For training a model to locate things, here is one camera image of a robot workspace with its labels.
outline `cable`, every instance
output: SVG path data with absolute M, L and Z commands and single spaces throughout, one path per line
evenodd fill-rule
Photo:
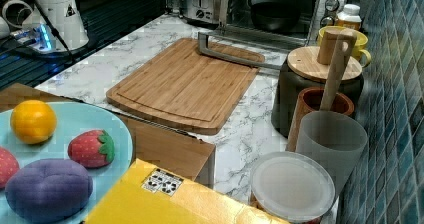
M 60 43 L 62 43 L 63 47 L 66 49 L 66 52 L 68 52 L 69 56 L 71 57 L 72 62 L 75 62 L 74 56 L 72 55 L 72 52 L 69 50 L 68 45 L 66 45 L 65 40 L 63 40 L 63 38 L 60 36 L 59 31 L 50 22 L 50 19 L 44 13 L 43 8 L 41 7 L 40 3 L 38 3 L 37 0 L 34 0 L 34 4 L 37 7 L 38 11 L 40 12 L 40 15 L 46 21 L 47 26 L 50 27 L 50 30 L 52 31 L 53 36 L 55 36 L 60 41 Z
M 3 47 L 4 44 L 6 44 L 6 42 L 13 40 L 12 36 L 9 36 L 6 40 L 4 40 L 1 44 L 0 44 L 0 48 Z
M 0 56 L 2 56 L 3 54 L 9 53 L 11 51 L 14 51 L 14 50 L 16 50 L 18 48 L 29 46 L 29 45 L 34 44 L 36 42 L 37 41 L 35 39 L 31 39 L 31 40 L 25 41 L 24 43 L 22 43 L 22 44 L 20 44 L 18 46 L 15 46 L 14 48 L 8 49 L 8 50 L 6 50 L 4 52 L 0 52 Z

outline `blue light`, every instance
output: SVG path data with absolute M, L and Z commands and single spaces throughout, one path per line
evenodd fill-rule
M 52 45 L 50 44 L 49 35 L 47 35 L 47 31 L 46 31 L 46 28 L 44 27 L 44 25 L 41 25 L 41 32 L 43 32 L 44 40 L 46 40 L 46 43 L 47 43 L 47 48 L 52 49 Z

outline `yellow box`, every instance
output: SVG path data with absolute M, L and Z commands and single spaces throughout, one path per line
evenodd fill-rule
M 277 224 L 288 222 L 137 159 L 86 224 Z

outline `pan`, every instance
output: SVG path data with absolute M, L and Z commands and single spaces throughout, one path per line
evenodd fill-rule
M 290 31 L 299 20 L 300 11 L 291 2 L 260 2 L 250 8 L 256 28 L 284 33 Z

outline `strawberry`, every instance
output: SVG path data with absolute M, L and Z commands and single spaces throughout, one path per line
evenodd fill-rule
M 8 150 L 0 147 L 0 189 L 19 171 L 19 163 Z
M 112 138 L 104 130 L 84 132 L 68 146 L 68 156 L 86 168 L 108 165 L 115 157 Z

